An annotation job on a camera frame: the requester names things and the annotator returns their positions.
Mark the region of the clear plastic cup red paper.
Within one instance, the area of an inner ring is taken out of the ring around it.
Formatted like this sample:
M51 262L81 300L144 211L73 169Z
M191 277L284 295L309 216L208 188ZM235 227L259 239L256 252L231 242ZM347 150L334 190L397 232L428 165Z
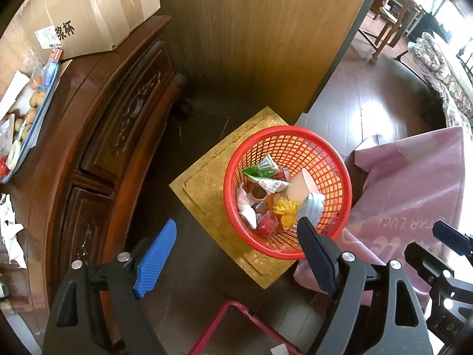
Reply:
M279 225L279 220L275 214L268 210L265 214L261 214L257 220L256 233L263 236L269 236L275 233Z

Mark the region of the wooden chair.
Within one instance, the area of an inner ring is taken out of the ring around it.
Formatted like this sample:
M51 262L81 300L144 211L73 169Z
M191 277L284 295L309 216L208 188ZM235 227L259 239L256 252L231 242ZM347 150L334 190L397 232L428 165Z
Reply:
M358 33L373 48L370 63L375 65L384 47L394 47L414 21L422 17L424 10L414 0L374 0L370 11L374 18L383 19L383 28L375 35L359 27Z

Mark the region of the red plastic mesh basket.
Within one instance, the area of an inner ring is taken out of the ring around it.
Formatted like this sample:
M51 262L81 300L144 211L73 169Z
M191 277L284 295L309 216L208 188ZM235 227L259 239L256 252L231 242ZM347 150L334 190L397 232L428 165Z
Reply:
M312 131L294 126L276 126L243 138L232 153L224 176L224 206L232 227L258 252L276 259L304 257L296 228L278 227L259 233L249 227L237 207L237 189L249 181L244 170L270 156L279 168L289 170L289 187L281 196L302 204L313 192L324 198L315 228L320 235L336 239L348 221L352 186L346 165L335 149Z

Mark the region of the green white wrapper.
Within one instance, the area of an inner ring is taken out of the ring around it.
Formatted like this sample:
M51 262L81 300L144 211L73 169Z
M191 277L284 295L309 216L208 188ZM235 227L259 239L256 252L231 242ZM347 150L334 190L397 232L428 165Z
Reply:
M243 174L255 178L272 178L279 172L278 165L270 154L266 154L258 163L243 169Z

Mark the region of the pink stool frame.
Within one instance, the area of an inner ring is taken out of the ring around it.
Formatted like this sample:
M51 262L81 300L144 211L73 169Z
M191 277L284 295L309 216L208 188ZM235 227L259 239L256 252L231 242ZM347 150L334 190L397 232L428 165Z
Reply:
M227 301L188 354L303 354L239 301Z

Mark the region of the wooden partition panel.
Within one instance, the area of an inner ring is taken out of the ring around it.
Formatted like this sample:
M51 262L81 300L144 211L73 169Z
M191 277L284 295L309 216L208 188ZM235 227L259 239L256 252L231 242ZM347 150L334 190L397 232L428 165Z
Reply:
M293 123L333 64L365 0L161 0L173 58L226 114L271 107Z

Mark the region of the dark carved wooden cabinet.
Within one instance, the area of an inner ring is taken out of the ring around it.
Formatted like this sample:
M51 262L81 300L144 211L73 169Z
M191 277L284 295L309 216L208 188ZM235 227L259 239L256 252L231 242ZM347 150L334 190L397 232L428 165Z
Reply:
M14 309L37 341L70 264L124 249L143 181L184 81L171 58L171 17L154 15L113 51L74 59L37 145L1 187L26 269L12 271Z

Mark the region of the pink purple tablecloth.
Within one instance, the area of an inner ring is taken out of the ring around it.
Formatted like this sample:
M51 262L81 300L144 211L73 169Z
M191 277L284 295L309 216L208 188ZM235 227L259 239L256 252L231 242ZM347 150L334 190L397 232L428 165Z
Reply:
M354 163L367 172L362 195L335 243L371 264L404 260L415 241L472 281L468 260L436 240L438 220L472 234L472 140L461 127L358 148Z

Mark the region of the cardboard box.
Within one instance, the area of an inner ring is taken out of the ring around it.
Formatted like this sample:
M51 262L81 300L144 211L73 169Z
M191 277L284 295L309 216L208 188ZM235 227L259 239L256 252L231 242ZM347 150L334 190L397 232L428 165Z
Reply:
M115 49L160 9L160 0L26 0L1 36L1 89L31 52L45 61Z

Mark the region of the floral bed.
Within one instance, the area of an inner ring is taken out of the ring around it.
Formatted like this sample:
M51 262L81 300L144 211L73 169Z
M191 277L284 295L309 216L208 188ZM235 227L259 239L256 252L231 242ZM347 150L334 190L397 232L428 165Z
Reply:
M442 101L447 126L462 127L472 137L472 82L448 44L423 32L407 50Z

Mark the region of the walnut shell half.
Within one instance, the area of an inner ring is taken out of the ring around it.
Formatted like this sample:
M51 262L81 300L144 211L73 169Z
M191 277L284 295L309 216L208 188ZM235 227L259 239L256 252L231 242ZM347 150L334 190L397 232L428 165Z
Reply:
M249 195L251 195L251 197L255 201L259 202L259 201L263 201L267 197L268 194L266 190L263 189L261 186L255 185L251 188Z

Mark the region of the white tissue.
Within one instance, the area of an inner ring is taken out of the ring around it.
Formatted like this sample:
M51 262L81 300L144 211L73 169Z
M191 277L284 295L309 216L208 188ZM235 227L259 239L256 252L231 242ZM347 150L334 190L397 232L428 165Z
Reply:
M243 219L245 219L249 227L252 230L255 230L257 228L257 215L247 197L247 192L243 189L242 184L237 188L236 191L236 202L239 214Z

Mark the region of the tray with snacks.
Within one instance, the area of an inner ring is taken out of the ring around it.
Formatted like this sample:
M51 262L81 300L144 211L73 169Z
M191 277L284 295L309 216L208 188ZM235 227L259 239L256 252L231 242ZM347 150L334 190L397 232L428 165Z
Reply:
M1 97L1 182L19 170L37 145L59 83L63 50L51 49L46 62L30 51Z

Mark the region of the blue face mask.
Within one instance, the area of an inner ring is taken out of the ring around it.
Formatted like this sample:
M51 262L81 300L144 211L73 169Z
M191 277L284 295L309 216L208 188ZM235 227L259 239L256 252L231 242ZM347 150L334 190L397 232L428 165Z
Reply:
M296 220L306 217L313 227L317 227L325 206L325 195L319 192L310 192L297 212Z

